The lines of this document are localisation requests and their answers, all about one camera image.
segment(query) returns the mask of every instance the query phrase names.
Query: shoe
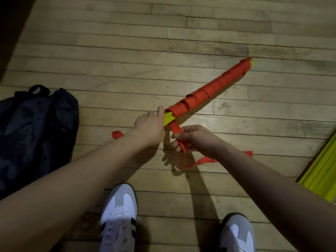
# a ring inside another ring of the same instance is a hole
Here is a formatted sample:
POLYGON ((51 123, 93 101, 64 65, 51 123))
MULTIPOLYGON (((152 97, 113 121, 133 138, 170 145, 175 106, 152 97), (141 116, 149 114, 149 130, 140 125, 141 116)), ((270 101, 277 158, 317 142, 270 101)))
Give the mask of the shoe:
POLYGON ((129 184, 112 189, 101 215, 99 252, 134 252, 137 200, 129 184))
POLYGON ((255 252, 253 229, 247 217, 230 213, 221 226, 218 252, 255 252))

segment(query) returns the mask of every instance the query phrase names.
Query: black stripe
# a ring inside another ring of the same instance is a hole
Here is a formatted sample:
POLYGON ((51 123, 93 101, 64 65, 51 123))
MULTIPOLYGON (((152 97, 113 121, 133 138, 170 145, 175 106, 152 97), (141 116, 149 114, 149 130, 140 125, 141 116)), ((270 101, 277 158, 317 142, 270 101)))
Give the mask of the black stripe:
POLYGON ((104 224, 101 225, 100 227, 100 232, 102 232, 104 229, 105 229, 105 225, 106 225, 106 222, 104 224))
POLYGON ((134 219, 134 218, 131 218, 131 224, 135 226, 136 223, 137 223, 137 222, 135 221, 135 219, 134 219))

